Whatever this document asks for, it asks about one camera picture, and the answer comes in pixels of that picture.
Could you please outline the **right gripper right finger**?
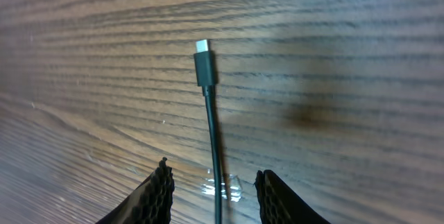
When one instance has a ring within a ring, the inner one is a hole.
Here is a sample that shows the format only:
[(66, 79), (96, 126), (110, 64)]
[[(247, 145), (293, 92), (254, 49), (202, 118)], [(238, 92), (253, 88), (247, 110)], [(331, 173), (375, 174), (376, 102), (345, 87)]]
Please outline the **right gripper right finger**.
[(255, 179), (262, 224), (330, 224), (272, 170)]

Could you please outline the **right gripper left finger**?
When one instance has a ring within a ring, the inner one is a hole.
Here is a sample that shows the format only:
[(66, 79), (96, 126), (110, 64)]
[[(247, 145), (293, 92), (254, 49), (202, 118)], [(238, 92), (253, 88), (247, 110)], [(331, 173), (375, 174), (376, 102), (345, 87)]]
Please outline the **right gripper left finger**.
[(124, 201), (96, 224), (169, 224), (175, 189), (167, 158)]

